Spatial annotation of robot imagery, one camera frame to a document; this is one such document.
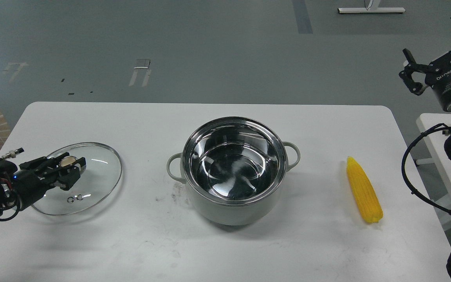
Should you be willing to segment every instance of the yellow corn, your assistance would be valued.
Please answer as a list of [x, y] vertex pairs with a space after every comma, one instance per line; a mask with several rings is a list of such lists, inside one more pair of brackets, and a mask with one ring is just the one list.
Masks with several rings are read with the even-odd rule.
[[347, 157], [347, 178], [361, 217], [368, 223], [377, 223], [383, 217], [381, 204], [363, 168], [352, 157]]

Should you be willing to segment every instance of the glass pot lid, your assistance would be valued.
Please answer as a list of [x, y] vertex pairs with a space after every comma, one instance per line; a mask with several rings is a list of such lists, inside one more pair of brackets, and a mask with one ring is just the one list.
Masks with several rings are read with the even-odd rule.
[[47, 157], [57, 157], [68, 152], [76, 158], [86, 159], [86, 169], [69, 191], [59, 187], [49, 189], [32, 207], [48, 215], [69, 215], [91, 208], [116, 188], [122, 173], [118, 152], [102, 143], [77, 143], [52, 152]]

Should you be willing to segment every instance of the white table leg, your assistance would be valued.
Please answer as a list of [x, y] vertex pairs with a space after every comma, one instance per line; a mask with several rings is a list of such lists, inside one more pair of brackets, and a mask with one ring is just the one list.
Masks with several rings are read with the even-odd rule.
[[[436, 203], [442, 207], [451, 209], [451, 198], [448, 194], [441, 197], [439, 200], [436, 201]], [[443, 230], [444, 231], [449, 230], [451, 228], [451, 215], [436, 208], [435, 212], [438, 218], [440, 219], [440, 223], [442, 224]]]
[[395, 8], [379, 8], [381, 0], [371, 0], [368, 7], [362, 8], [339, 8], [340, 14], [358, 14], [358, 13], [404, 13], [405, 8], [395, 7]]
[[414, 159], [415, 165], [416, 166], [420, 166], [420, 165], [427, 165], [427, 164], [434, 164], [435, 161], [433, 161], [433, 159], [431, 157], [428, 157], [427, 159]]

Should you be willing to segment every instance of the cooking pot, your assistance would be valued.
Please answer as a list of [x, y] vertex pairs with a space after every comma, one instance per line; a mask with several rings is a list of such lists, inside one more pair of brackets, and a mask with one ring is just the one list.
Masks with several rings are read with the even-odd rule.
[[[288, 164], [285, 146], [297, 153]], [[170, 172], [180, 159], [180, 174]], [[195, 209], [211, 221], [244, 225], [265, 216], [278, 201], [285, 173], [300, 161], [293, 143], [283, 142], [267, 126], [245, 117], [212, 120], [189, 137], [182, 153], [170, 157], [168, 175], [186, 184]]]

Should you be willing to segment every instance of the gray floor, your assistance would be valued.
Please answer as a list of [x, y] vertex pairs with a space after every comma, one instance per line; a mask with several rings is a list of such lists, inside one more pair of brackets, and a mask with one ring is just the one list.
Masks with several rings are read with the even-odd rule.
[[[310, 34], [297, 28], [301, 3]], [[442, 111], [430, 89], [416, 97], [403, 85], [401, 50], [421, 63], [451, 50], [451, 1], [381, 2], [404, 14], [337, 13], [362, 5], [0, 1], [0, 109], [13, 126], [34, 101], [385, 105], [410, 142], [419, 114]], [[148, 85], [140, 71], [128, 86], [135, 60], [145, 58], [152, 61]], [[3, 70], [24, 62], [9, 82], [16, 66]], [[412, 155], [429, 156], [424, 146]], [[426, 185], [437, 193], [439, 182]]]

